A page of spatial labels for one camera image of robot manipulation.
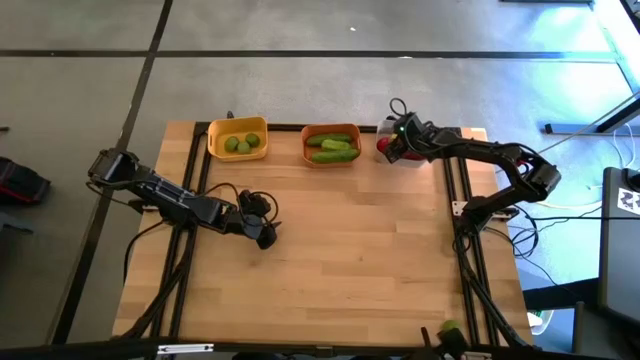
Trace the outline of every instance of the wooden tabletop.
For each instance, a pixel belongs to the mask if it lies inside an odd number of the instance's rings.
[[[156,164],[160,175],[178,184],[193,127],[169,123]],[[486,139],[483,129],[464,129],[463,135]],[[305,167],[298,132],[270,132],[262,160],[212,160],[207,187],[231,182],[270,192],[280,205],[282,225],[278,241],[266,251],[244,237],[198,231],[181,338],[421,346],[421,326],[435,334],[445,320],[456,319],[466,329],[442,162],[419,169],[378,163],[374,138],[362,134],[362,155],[351,168]],[[196,164],[194,179],[200,161]],[[474,195],[497,191],[492,166],[469,161],[468,167]],[[235,201],[226,188],[212,196]],[[140,228],[158,220],[147,214]],[[492,226],[506,232],[504,224]],[[138,241],[114,334],[129,329],[156,294],[170,233],[163,226]],[[494,301],[531,342],[511,246],[490,233],[482,234],[482,245]],[[171,300],[167,308],[173,308]],[[486,343],[480,309],[476,299]]]

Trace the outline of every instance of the gray floor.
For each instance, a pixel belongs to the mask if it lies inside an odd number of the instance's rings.
[[[161,7],[160,0],[2,1],[0,49],[144,50]],[[609,50],[587,6],[497,0],[178,0],[161,48]],[[0,154],[53,181],[42,206],[0,209],[37,228],[33,236],[2,233],[0,347],[47,339],[96,200],[84,187],[86,170],[99,149],[115,143],[142,62],[0,58],[0,124],[12,127],[0,137]],[[539,149],[557,140],[540,134],[541,124],[590,122],[630,94],[611,62],[158,59],[130,149],[153,164],[167,121],[213,120],[227,110],[262,114],[274,123],[376,124],[393,96],[404,98],[423,120],[484,127],[494,140]],[[628,154],[628,138],[620,143]],[[598,200],[586,185],[600,183],[606,166],[619,166],[607,138],[576,139],[547,156],[563,174],[549,199],[558,204]],[[536,215],[574,213],[527,208]],[[138,222],[131,210],[112,205],[71,341],[109,337],[124,248]],[[543,233],[532,260],[559,282],[592,277],[598,229],[597,223],[557,225]],[[524,288],[548,284],[530,264],[518,267]]]

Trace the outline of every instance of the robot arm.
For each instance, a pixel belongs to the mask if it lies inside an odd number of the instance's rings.
[[[164,219],[175,224],[199,225],[221,234],[245,235],[256,240],[263,250],[273,245],[277,238],[275,228],[279,223],[262,221],[271,206],[260,195],[244,190],[238,195],[238,205],[197,195],[141,165],[131,152],[113,148],[100,151],[89,169],[89,178],[90,183],[99,188],[128,190],[136,194],[141,199],[134,201],[139,211],[142,211],[142,205],[156,206]]]
[[[393,140],[385,149],[390,163],[409,151],[429,162],[459,157],[496,164],[506,173],[509,187],[489,197],[474,196],[464,207],[460,218],[465,231],[481,231],[494,212],[520,201],[546,199],[560,181],[556,167],[524,145],[464,139],[453,129],[439,128],[430,121],[423,124],[415,113],[394,120]],[[520,173],[521,165],[528,170]]]

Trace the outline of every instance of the orange bowl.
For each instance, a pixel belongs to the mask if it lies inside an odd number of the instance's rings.
[[[333,163],[333,164],[316,164],[311,161],[311,155],[316,152],[322,151],[319,146],[308,146],[307,139],[322,134],[347,134],[351,136],[351,147],[354,149],[360,149],[360,129],[354,124],[331,124],[331,125],[307,125],[302,129],[302,157],[308,167],[315,169],[326,169],[336,167],[349,167],[353,160],[349,162]]]

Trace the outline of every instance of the green ball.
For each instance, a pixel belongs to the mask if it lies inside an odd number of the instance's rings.
[[[238,153],[240,154],[249,154],[251,152],[251,145],[248,142],[243,141],[238,144]]]
[[[238,138],[235,136],[231,136],[227,139],[227,141],[224,142],[224,149],[227,152],[234,152],[238,147],[238,143],[240,143],[240,140],[238,140]]]
[[[453,329],[457,329],[457,328],[460,328],[460,324],[458,324],[458,322],[455,321],[455,320],[447,320],[440,327],[440,329],[442,331],[444,331],[444,332],[447,332],[447,331],[453,330]]]
[[[248,142],[251,147],[258,147],[258,145],[260,145],[260,138],[254,133],[248,133],[244,141]]]

